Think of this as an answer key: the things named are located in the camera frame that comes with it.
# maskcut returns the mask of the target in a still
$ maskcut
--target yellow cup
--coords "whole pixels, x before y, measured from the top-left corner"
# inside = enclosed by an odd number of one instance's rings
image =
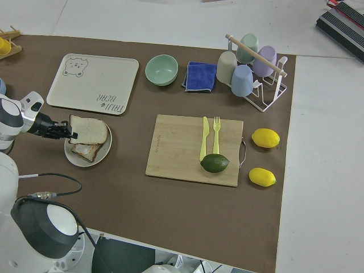
[[[7,55],[11,51],[11,43],[0,37],[0,55]]]

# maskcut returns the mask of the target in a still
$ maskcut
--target white table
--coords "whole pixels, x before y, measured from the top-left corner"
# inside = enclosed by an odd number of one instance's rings
[[[260,46],[298,55],[276,272],[362,272],[364,65],[315,28],[325,4],[0,0],[0,28],[222,49],[225,34],[253,32]]]

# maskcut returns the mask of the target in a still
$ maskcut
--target cable connector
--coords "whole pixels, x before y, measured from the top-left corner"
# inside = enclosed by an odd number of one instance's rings
[[[40,199],[51,199],[57,197],[57,193],[55,192],[36,192],[31,195],[28,195],[34,198],[40,198]]]

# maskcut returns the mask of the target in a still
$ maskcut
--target wooden dowel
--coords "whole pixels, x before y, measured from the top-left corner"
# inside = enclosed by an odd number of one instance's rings
[[[278,74],[282,75],[283,77],[286,77],[287,73],[283,69],[280,69],[279,67],[276,67],[273,63],[265,59],[264,57],[261,57],[258,53],[251,50],[249,47],[241,43],[239,40],[232,37],[230,34],[226,34],[225,38],[227,38],[229,41],[232,41],[234,44],[236,44],[238,47],[240,47],[242,50],[248,52],[251,56],[255,57],[262,63],[268,65],[270,68],[272,68],[274,71],[276,71]]]

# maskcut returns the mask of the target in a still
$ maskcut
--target green lime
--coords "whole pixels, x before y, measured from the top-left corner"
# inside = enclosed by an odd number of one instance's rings
[[[229,164],[229,160],[220,154],[209,154],[200,162],[208,172],[222,172]]]

